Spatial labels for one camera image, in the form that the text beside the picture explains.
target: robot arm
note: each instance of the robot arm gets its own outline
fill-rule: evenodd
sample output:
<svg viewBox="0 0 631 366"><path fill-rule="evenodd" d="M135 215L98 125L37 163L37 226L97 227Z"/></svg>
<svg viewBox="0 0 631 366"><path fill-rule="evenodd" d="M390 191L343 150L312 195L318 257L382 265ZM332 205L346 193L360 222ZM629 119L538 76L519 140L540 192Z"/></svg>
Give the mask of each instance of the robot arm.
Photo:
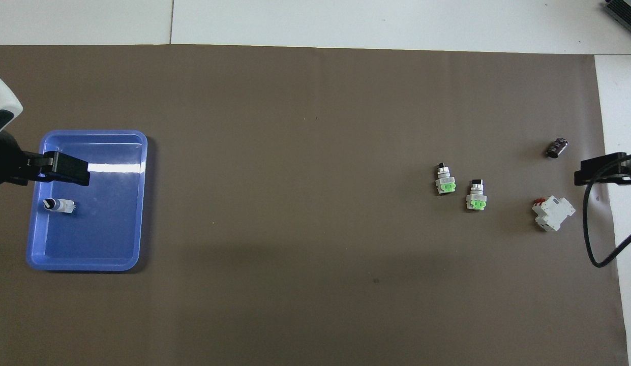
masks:
<svg viewBox="0 0 631 366"><path fill-rule="evenodd" d="M12 90L0 79L0 132L24 110Z"/></svg>
<svg viewBox="0 0 631 366"><path fill-rule="evenodd" d="M15 138L4 130L22 110L17 97L0 79L0 185L5 181L25 186L29 180L58 180L88 186L89 171L84 160L59 151L43 155L22 151Z"/></svg>

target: black capacitor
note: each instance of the black capacitor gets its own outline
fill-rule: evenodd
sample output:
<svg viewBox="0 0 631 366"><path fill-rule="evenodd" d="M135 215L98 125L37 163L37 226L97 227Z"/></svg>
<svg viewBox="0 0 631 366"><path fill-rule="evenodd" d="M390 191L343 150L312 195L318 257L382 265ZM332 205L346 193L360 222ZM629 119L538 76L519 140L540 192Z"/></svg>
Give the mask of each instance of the black capacitor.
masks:
<svg viewBox="0 0 631 366"><path fill-rule="evenodd" d="M562 137L558 137L555 142L550 145L548 150L546 150L546 155L550 156L553 159L557 159L557 156L559 156L562 151L564 151L566 146L568 146L568 140Z"/></svg>

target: brown surface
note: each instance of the brown surface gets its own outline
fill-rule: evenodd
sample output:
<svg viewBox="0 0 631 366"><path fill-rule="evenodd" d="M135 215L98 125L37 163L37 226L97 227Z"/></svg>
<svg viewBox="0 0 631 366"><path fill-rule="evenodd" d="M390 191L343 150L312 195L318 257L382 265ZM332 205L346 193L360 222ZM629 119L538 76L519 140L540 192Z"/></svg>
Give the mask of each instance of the brown surface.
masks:
<svg viewBox="0 0 631 366"><path fill-rule="evenodd" d="M627 364L615 267L579 213L546 233L531 211L579 209L573 171L604 152L592 56L0 46L0 77L24 149L150 141L132 273L29 268L32 186L0 186L0 364Z"/></svg>

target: white floor tile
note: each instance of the white floor tile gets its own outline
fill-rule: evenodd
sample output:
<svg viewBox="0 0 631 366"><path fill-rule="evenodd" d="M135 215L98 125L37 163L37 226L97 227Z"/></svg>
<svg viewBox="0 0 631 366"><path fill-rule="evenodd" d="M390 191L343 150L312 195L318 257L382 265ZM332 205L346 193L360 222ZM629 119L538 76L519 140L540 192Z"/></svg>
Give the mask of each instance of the white floor tile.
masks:
<svg viewBox="0 0 631 366"><path fill-rule="evenodd" d="M602 0L175 0L172 43L631 53Z"/></svg>
<svg viewBox="0 0 631 366"><path fill-rule="evenodd" d="M606 152L631 153L631 55L596 56L596 71ZM631 187L610 185L610 194L616 243L620 243L631 233ZM617 262L631 365L631 244Z"/></svg>
<svg viewBox="0 0 631 366"><path fill-rule="evenodd" d="M164 44L173 0L0 1L0 44Z"/></svg>

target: blue plastic tray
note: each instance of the blue plastic tray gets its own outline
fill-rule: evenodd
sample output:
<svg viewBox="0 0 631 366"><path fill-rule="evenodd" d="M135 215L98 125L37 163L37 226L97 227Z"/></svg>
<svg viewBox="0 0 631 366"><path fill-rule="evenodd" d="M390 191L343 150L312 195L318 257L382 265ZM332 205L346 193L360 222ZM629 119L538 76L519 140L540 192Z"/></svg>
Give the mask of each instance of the blue plastic tray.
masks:
<svg viewBox="0 0 631 366"><path fill-rule="evenodd" d="M139 260L148 140L131 130L66 130L45 135L40 152L89 162L89 186L35 183L26 260L34 269L125 271ZM43 199L71 199L73 213Z"/></svg>

